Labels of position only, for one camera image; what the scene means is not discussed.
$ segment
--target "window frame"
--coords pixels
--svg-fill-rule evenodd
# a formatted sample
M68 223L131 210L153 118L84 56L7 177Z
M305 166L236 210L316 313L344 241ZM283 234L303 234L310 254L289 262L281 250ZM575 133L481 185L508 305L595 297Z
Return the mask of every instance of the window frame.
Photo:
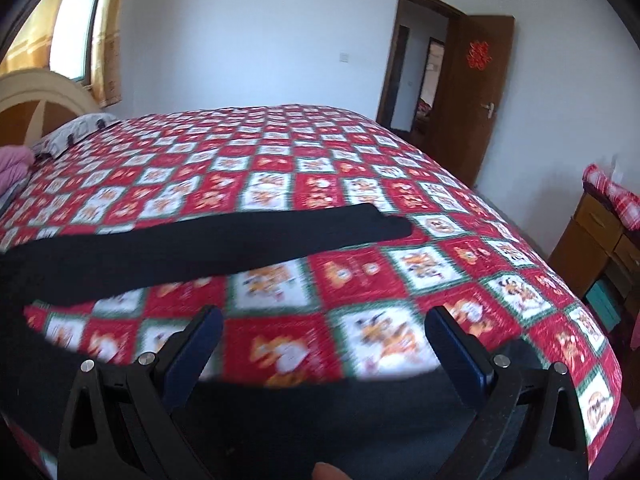
M91 54L94 43L94 25L95 17L98 13L98 1L94 0L93 8L91 9L91 16L89 18L89 27L86 36L86 45L84 46L84 77L78 77L72 79L76 83L80 83L82 86L91 86Z

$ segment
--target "door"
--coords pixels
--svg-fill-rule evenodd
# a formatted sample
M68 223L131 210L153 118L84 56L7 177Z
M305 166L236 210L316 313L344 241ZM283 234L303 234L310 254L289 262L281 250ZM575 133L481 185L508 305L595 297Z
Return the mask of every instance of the door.
M404 65L404 55L406 54L406 44L408 40L409 28L400 25L398 28L398 39L396 40L396 51L394 52L394 60L389 75L389 86L386 93L385 105L382 108L382 116L380 118L380 124L385 128L391 127L391 119L396 109L400 77L402 76L402 66Z
M478 177L507 75L513 16L449 21L442 72L421 147L467 186Z

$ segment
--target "red plaid cloth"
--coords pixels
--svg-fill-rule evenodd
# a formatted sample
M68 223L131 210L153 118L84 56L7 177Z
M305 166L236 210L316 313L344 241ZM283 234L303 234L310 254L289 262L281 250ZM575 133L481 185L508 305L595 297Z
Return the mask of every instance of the red plaid cloth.
M623 225L630 231L640 229L640 196L612 182L595 164L590 164L582 174L582 180L593 184L606 196Z

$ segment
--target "pillow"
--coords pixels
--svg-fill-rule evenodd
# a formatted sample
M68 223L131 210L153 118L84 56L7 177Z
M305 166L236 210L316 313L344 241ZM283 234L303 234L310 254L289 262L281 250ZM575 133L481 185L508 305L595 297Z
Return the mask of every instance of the pillow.
M49 155L58 158L68 148L82 139L107 126L119 123L120 119L113 114L87 114L69 121L49 135L42 137L31 149L36 155Z
M9 189L0 196L0 218L4 212L9 209L11 202L13 202L14 199L23 192L24 188L27 187L30 178L31 175L28 174L24 179L19 180L12 186L9 186Z

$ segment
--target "metal screw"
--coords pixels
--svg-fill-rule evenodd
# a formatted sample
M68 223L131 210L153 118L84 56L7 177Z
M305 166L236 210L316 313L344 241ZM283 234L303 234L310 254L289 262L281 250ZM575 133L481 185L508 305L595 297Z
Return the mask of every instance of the metal screw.
M143 354L140 354L140 357L138 357L138 362L143 366L149 365L155 360L156 354L154 354L153 352L145 352Z
M494 363L500 368L508 368L511 364L511 359L509 359L506 355L498 354L494 357Z
M80 369L84 372L90 372L91 370L94 369L95 363L93 361L91 361L91 359L87 359L86 361L83 361L82 364L80 365Z
M554 370L560 375L565 375L569 371L569 368L566 367L566 364L558 362L554 363Z

